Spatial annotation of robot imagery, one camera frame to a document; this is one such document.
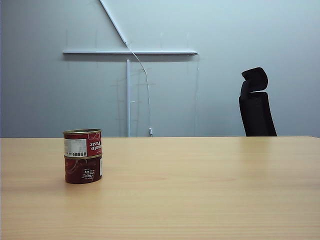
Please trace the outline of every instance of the vertical bar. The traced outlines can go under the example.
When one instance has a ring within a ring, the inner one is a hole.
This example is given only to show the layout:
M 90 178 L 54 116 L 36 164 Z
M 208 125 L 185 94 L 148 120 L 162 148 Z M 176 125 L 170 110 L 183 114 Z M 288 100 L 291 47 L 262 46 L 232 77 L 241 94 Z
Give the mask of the vertical bar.
M 131 89 L 130 89 L 130 60 L 126 60 L 126 129 L 127 137 L 131 137 L 130 113 L 131 113 Z

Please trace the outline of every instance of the can rim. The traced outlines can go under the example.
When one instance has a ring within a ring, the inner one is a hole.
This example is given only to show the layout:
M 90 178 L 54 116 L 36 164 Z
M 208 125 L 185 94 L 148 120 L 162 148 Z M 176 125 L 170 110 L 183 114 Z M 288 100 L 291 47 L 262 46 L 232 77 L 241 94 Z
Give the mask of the can rim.
M 89 128 L 89 129 L 74 129 L 64 131 L 64 135 L 78 135 L 78 134 L 94 134 L 94 133 L 101 133 L 101 129 L 97 128 Z
M 64 155 L 65 159 L 73 159 L 73 160 L 82 160 L 82 159 L 95 159 L 102 157 L 102 153 L 99 155 L 94 155 L 94 156 L 66 156 Z

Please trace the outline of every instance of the stacked cans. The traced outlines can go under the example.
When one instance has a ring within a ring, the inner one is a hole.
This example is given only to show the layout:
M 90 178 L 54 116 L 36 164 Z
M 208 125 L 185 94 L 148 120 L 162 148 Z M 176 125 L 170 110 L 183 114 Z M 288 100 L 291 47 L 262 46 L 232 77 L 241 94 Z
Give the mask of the stacked cans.
M 102 177 L 102 145 L 100 129 L 64 131 L 65 181 L 86 184 Z

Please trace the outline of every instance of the chair backrest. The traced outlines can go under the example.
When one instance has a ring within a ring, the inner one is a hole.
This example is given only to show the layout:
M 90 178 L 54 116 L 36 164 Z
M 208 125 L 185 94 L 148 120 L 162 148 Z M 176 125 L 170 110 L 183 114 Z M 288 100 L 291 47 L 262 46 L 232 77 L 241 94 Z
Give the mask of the chair backrest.
M 242 73 L 245 81 L 239 97 L 242 122 L 247 137 L 277 136 L 272 120 L 268 94 L 261 91 L 268 86 L 268 77 L 261 67 Z

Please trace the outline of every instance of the can label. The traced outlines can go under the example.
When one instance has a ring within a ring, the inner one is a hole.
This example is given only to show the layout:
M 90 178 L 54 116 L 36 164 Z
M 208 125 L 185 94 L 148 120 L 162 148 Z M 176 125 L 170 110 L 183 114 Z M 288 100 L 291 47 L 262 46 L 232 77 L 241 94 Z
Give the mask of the can label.
M 66 157 L 93 157 L 102 154 L 101 133 L 68 135 L 64 139 Z
M 102 156 L 77 159 L 64 157 L 65 181 L 71 184 L 86 184 L 101 179 Z
M 66 157 L 86 157 L 87 139 L 64 139 L 64 155 Z

